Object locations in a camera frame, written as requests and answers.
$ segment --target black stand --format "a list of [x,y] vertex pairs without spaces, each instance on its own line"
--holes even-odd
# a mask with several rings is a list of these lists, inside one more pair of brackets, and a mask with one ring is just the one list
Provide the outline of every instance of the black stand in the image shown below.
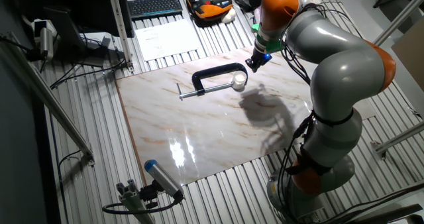
[[[90,40],[82,40],[80,31],[73,22],[70,10],[63,7],[45,7],[48,18],[60,35],[58,49],[54,59],[71,64],[85,64],[89,66],[103,67],[103,63],[109,52],[111,40],[104,38],[101,44],[92,43]],[[124,58],[123,52],[118,52],[118,58]]]

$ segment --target wire bundle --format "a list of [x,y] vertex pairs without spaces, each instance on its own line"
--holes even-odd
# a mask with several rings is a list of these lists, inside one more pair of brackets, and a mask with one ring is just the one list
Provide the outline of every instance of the wire bundle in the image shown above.
[[327,18],[326,14],[323,13],[322,10],[319,9],[319,7],[322,7],[322,5],[316,5],[313,3],[307,4],[299,13],[297,13],[289,22],[286,28],[284,28],[283,32],[280,35],[280,52],[283,58],[286,60],[290,68],[299,75],[308,85],[311,84],[311,78],[307,75],[307,72],[305,68],[302,66],[302,64],[299,62],[299,60],[296,58],[296,55],[294,52],[289,48],[287,45],[287,36],[286,32],[288,28],[290,27],[291,23],[294,21],[295,18],[297,18],[300,14],[303,12],[306,12],[308,10],[314,9],[321,13],[325,18]]

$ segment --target black cable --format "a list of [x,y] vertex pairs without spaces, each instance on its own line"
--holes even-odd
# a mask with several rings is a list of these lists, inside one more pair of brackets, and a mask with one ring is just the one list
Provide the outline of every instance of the black cable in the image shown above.
[[81,152],[81,150],[78,150],[78,151],[75,151],[75,152],[73,152],[73,153],[70,153],[70,154],[68,154],[68,155],[66,155],[60,162],[59,162],[59,167],[60,167],[60,165],[63,163],[63,161],[65,161],[65,159],[67,159],[67,157],[69,157],[69,156],[71,156],[71,155],[74,155],[74,154],[77,154],[77,153],[79,153],[79,152]]
[[17,47],[19,47],[19,48],[21,48],[21,49],[25,50],[26,52],[30,52],[30,51],[31,51],[31,49],[27,48],[26,46],[20,45],[20,44],[19,44],[19,43],[17,43],[17,42],[13,42],[12,40],[9,40],[9,39],[7,39],[7,38],[6,38],[6,37],[4,37],[4,36],[0,36],[0,42],[1,42],[1,41],[5,41],[5,42],[8,42],[9,44],[13,44],[13,45],[15,45],[15,46],[17,46]]
[[151,210],[142,210],[142,211],[117,211],[117,210],[111,210],[111,209],[109,209],[110,207],[124,206],[124,204],[122,204],[122,203],[112,203],[112,204],[103,206],[101,209],[105,213],[110,213],[110,214],[115,214],[115,215],[149,214],[149,213],[156,213],[156,212],[168,210],[169,208],[175,206],[176,204],[178,204],[181,201],[182,201],[182,199],[179,200],[179,201],[178,200],[174,200],[174,202],[172,202],[170,205],[167,205],[166,207],[159,207],[159,208],[155,208],[155,209],[151,209]]
[[74,65],[73,64],[71,65],[72,65],[72,68],[69,69],[61,78],[56,80],[52,85],[50,85],[50,89],[53,89],[52,87],[54,87],[58,82],[60,82],[61,79],[63,79],[66,75],[68,75],[74,69]]
[[69,219],[68,219],[68,210],[66,209],[66,201],[65,201],[65,192],[64,192],[64,185],[63,185],[63,181],[62,181],[62,174],[60,173],[60,165],[58,163],[58,159],[59,159],[59,155],[58,155],[58,146],[56,144],[56,135],[54,133],[54,125],[53,125],[53,118],[52,118],[52,113],[49,112],[50,114],[50,126],[52,127],[52,138],[53,138],[53,145],[54,145],[54,153],[56,155],[56,165],[58,166],[58,176],[59,176],[59,186],[60,186],[60,194],[62,196],[62,201],[64,203],[64,209],[65,209],[65,218],[66,218],[66,223],[69,224]]
[[351,24],[352,24],[352,27],[353,27],[353,29],[356,31],[356,33],[359,35],[359,37],[360,38],[362,38],[362,39],[364,39],[363,37],[362,37],[362,35],[360,34],[360,32],[358,31],[358,29],[356,28],[356,26],[353,24],[353,22],[351,21],[351,19],[349,18],[349,16],[347,16],[347,14],[346,13],[344,13],[344,12],[342,12],[342,11],[338,11],[338,10],[336,10],[336,9],[324,9],[323,10],[324,12],[325,11],[329,11],[329,12],[334,12],[334,13],[338,13],[338,14],[340,14],[340,15],[343,15],[343,17],[344,18],[346,18]]
[[86,48],[88,48],[88,40],[87,40],[87,37],[86,37],[86,35],[85,35],[85,33],[84,33],[84,32],[83,32],[82,34],[84,35],[84,38],[85,38],[85,47],[86,47]]
[[53,83],[53,84],[50,86],[50,89],[54,89],[54,88],[58,87],[60,84],[64,83],[65,81],[70,80],[70,79],[73,79],[73,78],[78,78],[78,77],[80,77],[80,76],[86,76],[86,75],[94,74],[94,73],[97,73],[97,72],[106,72],[106,71],[108,71],[108,70],[115,69],[116,67],[120,66],[120,65],[121,65],[121,64],[123,64],[124,62],[125,62],[125,60],[122,60],[121,62],[119,62],[118,64],[116,64],[116,65],[114,65],[114,66],[111,66],[110,68],[105,68],[105,69],[101,69],[101,70],[94,71],[94,72],[88,72],[88,73],[84,73],[84,74],[80,74],[80,75],[70,76],[70,77],[68,77],[68,78],[66,78],[66,79],[63,79],[62,81],[58,80],[58,81],[56,81],[55,83]]
[[88,40],[88,41],[93,41],[93,42],[96,42],[96,43],[97,43],[97,45],[101,46],[100,41],[97,41],[96,39],[92,39],[92,38],[87,38],[85,35],[84,35],[84,37],[85,37],[85,38],[82,38],[82,39],[85,39],[85,41],[86,41],[86,42],[87,42],[87,40]]
[[296,55],[294,54],[294,52],[292,50],[290,50],[289,46],[287,45],[286,40],[284,40],[283,38],[284,38],[284,35],[287,32],[288,28],[290,27],[291,23],[295,20],[295,18],[297,18],[300,14],[302,14],[302,13],[304,13],[304,12],[310,10],[310,9],[314,9],[314,10],[318,11],[323,17],[327,18],[327,15],[325,13],[323,13],[323,11],[320,10],[319,8],[323,8],[323,6],[312,4],[312,3],[307,4],[300,12],[298,12],[295,16],[293,16],[293,18],[290,20],[290,22],[284,28],[283,32],[280,35],[280,52],[281,52],[282,57],[286,60],[289,67],[297,75],[299,75],[300,78],[302,78],[308,85],[311,84],[311,78],[308,76],[306,69],[301,65],[299,60],[296,58]]

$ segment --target metal rail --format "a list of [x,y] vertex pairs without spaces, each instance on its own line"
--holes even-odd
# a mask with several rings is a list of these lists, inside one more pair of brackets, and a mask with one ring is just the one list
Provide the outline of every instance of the metal rail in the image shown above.
[[12,70],[15,71],[18,75],[21,75],[24,80],[28,82],[31,89],[35,91],[37,96],[52,112],[56,120],[61,124],[61,126],[69,134],[78,148],[81,149],[81,151],[87,157],[89,164],[94,164],[93,152],[91,151],[89,145],[84,140],[81,133],[77,130],[72,120],[68,117],[60,105],[60,102],[54,97],[52,90],[41,78],[40,72],[38,72],[36,68],[28,63],[21,49],[15,45],[6,42],[0,42],[0,50],[9,55],[8,57],[11,59],[13,64],[13,66],[11,66]]

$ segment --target metal bracket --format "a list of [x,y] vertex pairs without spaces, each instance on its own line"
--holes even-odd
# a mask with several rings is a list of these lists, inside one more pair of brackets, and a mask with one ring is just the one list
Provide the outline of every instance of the metal bracket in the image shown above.
[[[376,150],[382,143],[375,141],[375,140],[371,140],[370,142],[372,148],[374,148],[374,150]],[[385,160],[387,158],[387,150],[383,151],[383,152],[378,152],[377,153],[378,156],[380,157],[381,160]]]

